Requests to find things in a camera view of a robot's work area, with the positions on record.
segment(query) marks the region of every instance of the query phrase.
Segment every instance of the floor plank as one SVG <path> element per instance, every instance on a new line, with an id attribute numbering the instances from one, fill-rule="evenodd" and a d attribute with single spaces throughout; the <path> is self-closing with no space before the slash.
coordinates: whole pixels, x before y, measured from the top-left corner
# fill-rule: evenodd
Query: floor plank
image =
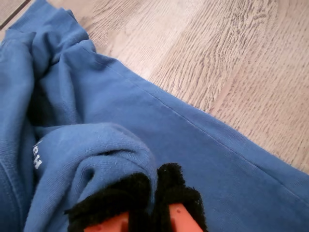
<path id="1" fill-rule="evenodd" d="M 309 2 L 279 1 L 275 20 L 230 76 L 211 113 L 309 172 Z"/>
<path id="2" fill-rule="evenodd" d="M 29 2 L 29 0 L 1 0 L 0 4 L 0 29 Z"/>
<path id="3" fill-rule="evenodd" d="M 98 52 L 309 173 L 307 0 L 50 0 Z"/>

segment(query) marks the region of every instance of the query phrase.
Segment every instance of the blue fabric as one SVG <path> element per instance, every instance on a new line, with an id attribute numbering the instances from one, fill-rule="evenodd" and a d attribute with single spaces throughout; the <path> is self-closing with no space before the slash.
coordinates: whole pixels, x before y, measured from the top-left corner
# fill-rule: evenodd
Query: blue fabric
<path id="1" fill-rule="evenodd" d="M 307 174 L 97 54 L 72 13 L 45 1 L 2 42 L 0 121 L 3 231 L 65 231 L 65 208 L 133 172 L 155 189 L 151 153 L 183 167 L 210 232 L 309 231 Z"/>

